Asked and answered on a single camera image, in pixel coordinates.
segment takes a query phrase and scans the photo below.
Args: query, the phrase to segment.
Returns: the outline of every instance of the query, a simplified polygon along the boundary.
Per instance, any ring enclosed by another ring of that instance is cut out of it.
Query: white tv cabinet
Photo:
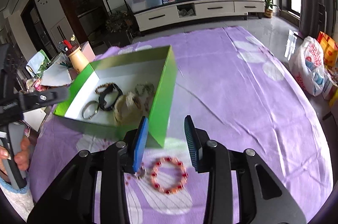
[[[178,8],[184,6],[192,8],[195,15],[180,17]],[[256,12],[261,19],[264,11],[262,0],[189,0],[136,12],[134,16],[142,32],[173,23],[212,17],[244,16],[247,19],[250,12]]]

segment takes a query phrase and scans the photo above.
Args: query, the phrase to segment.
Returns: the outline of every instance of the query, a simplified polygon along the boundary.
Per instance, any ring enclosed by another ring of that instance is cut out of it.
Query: open box
[[[98,101],[95,89],[114,82],[124,94],[134,92],[137,84],[152,83],[155,96],[149,111],[148,146],[162,146],[175,87],[177,67],[171,46],[117,55],[92,62],[70,86],[70,98],[57,105],[54,114],[65,117],[67,127],[105,139],[123,139],[139,124],[116,126],[113,111],[99,109],[92,119],[83,119],[82,109],[89,101]]]

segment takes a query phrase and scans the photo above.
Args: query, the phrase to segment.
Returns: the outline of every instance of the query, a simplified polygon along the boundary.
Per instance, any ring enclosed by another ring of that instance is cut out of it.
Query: clear plastic container
[[[127,0],[131,10],[135,13],[151,7],[162,5],[162,0]]]

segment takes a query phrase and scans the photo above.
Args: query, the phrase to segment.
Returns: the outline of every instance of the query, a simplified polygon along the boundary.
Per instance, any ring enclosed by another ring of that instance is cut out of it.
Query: blue cuff
[[[27,185],[24,188],[19,189],[19,190],[15,190],[15,189],[13,189],[13,187],[10,184],[8,184],[5,180],[3,180],[1,176],[0,176],[0,185],[10,192],[13,192],[15,194],[21,194],[21,195],[26,194],[28,192],[28,189],[29,189],[29,184],[27,182]]]

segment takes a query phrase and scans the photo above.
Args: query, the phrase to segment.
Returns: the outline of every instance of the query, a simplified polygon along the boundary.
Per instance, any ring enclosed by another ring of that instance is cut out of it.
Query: tiled floor
[[[153,34],[145,35],[144,37],[137,37],[133,40],[133,43],[139,41],[147,41],[163,36],[170,36],[182,32],[190,32],[194,30],[226,27],[226,26],[242,26],[249,31],[253,36],[259,39],[270,51],[288,67],[288,61],[291,54],[301,45],[303,42],[300,38],[296,38],[292,32],[298,29],[287,22],[286,20],[273,17],[272,19],[258,19],[257,17],[248,17],[245,21],[240,17],[224,18],[220,22],[201,23],[190,26],[176,27],[170,30],[164,30]],[[101,54],[105,52],[107,47],[105,45],[95,48],[95,54]],[[323,131],[327,138],[328,146],[331,153],[332,169],[334,182],[338,180],[338,129],[333,119],[330,117],[326,121],[322,121],[325,114],[330,111],[327,101],[325,101],[322,95],[313,97],[306,94],[310,103],[314,107],[318,119],[322,125]]]

